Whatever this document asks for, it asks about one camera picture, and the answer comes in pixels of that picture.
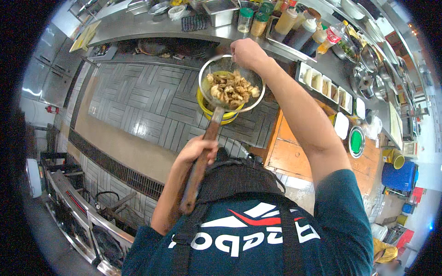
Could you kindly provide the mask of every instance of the hand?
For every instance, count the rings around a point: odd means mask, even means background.
[[[202,137],[203,135],[190,139],[178,154],[176,162],[191,164],[201,155],[202,151],[207,148],[210,149],[210,152],[207,154],[209,160],[207,164],[213,164],[218,152],[218,141],[203,140]]]
[[[239,39],[230,44],[232,60],[239,66],[258,71],[265,66],[269,56],[264,50],[250,38]]]

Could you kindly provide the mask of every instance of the wooden handle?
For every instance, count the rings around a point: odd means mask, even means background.
[[[217,138],[218,129],[220,128],[220,123],[216,121],[210,121],[209,126],[203,136],[203,140],[215,140]],[[181,205],[179,209],[186,215],[192,213],[195,207],[196,197],[199,191],[199,185],[204,177],[204,172],[207,167],[207,154],[210,149],[204,149],[201,155],[196,160],[190,172],[190,176],[187,180],[186,189],[184,190],[184,196],[181,200]]]

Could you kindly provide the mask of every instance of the fire extinguisher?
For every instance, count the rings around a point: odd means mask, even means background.
[[[48,113],[55,113],[55,114],[58,114],[58,111],[60,110],[56,106],[47,106],[47,107],[45,107],[45,109]]]

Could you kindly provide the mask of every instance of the floor drain grate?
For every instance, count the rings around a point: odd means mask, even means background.
[[[152,199],[158,200],[160,198],[164,188],[162,183],[156,182],[121,164],[106,153],[97,149],[93,144],[86,141],[73,129],[70,129],[69,131],[69,141],[90,160],[102,167],[112,176],[118,178],[123,183],[126,183],[129,187],[136,189],[138,192]]]

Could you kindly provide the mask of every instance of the yellow clothing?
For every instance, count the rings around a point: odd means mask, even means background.
[[[384,255],[382,255],[382,257],[380,257],[376,261],[378,263],[385,263],[397,257],[396,246],[392,246],[391,244],[381,242],[377,238],[373,238],[373,248],[374,248],[374,255],[376,255],[379,251],[383,251],[385,249]]]

